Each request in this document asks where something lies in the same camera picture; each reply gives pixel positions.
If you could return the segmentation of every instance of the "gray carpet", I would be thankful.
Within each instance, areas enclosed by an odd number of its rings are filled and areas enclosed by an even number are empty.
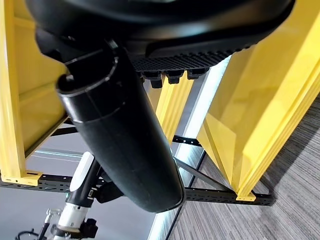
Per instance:
[[[202,172],[222,180],[207,157]],[[170,240],[320,240],[320,97],[315,100],[255,190],[272,206],[187,202]],[[196,188],[210,188],[201,180]]]

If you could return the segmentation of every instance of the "black plastic housing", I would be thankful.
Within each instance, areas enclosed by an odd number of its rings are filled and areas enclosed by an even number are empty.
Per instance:
[[[184,186],[168,141],[129,59],[116,57],[112,65],[104,78],[88,85],[64,75],[57,92],[95,159],[125,196],[149,212],[175,208],[184,200]]]

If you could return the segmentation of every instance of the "yellow support beam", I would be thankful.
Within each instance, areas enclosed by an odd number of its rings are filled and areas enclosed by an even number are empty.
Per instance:
[[[15,60],[13,1],[0,0],[0,169],[7,176],[25,173],[25,151],[19,109]]]
[[[24,0],[0,0],[0,170],[3,182],[38,184],[26,158],[63,122],[55,82],[66,70],[38,50]]]
[[[320,1],[232,56],[197,139],[238,194],[251,191],[320,92]]]
[[[188,80],[187,71],[180,78],[179,84],[169,84],[167,78],[164,80],[155,114],[169,144],[178,128],[193,83],[194,80]]]
[[[162,75],[162,83],[165,81],[165,79],[166,79],[165,75]],[[157,110],[161,91],[162,91],[162,88],[152,88],[152,86],[150,84],[150,88],[147,92],[147,95],[149,97],[149,100],[150,100],[150,103],[152,105],[152,109],[154,112],[156,112],[156,110]]]

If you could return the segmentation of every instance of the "black cable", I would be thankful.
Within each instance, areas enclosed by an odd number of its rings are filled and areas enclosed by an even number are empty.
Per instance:
[[[33,236],[35,236],[35,237],[38,237],[39,234],[38,234],[38,233],[35,233],[34,231],[35,231],[35,230],[34,230],[33,228],[32,228],[31,231],[21,231],[21,232],[19,232],[18,235],[14,238],[14,240],[21,240],[20,237],[21,237],[22,235],[25,235],[25,234],[33,235]]]

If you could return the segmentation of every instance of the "yellow metal bracket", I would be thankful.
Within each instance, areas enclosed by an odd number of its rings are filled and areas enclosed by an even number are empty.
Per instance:
[[[248,196],[238,196],[235,200],[254,202],[256,200],[256,196],[252,192],[250,192]]]
[[[187,78],[187,71],[180,78],[179,84],[169,84],[167,78],[164,80],[155,114],[169,144],[178,128],[193,83],[194,80]]]

